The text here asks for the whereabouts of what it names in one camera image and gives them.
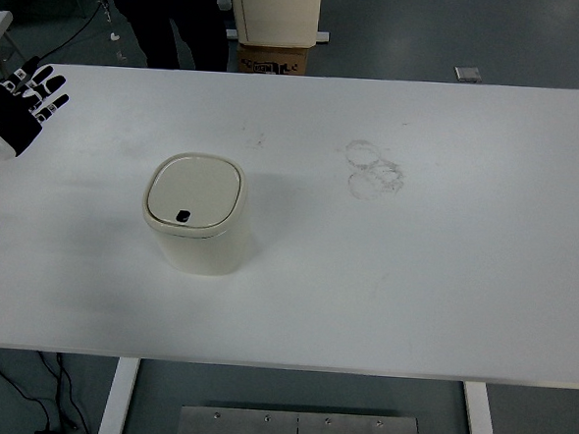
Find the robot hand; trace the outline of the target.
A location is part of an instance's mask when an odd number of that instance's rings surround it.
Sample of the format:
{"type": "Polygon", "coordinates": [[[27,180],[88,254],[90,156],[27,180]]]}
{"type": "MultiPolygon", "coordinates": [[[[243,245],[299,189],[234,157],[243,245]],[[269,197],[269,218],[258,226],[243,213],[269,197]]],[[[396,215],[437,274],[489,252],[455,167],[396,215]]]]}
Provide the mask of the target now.
{"type": "Polygon", "coordinates": [[[69,96],[66,78],[32,57],[0,82],[0,162],[23,154],[69,96]]]}

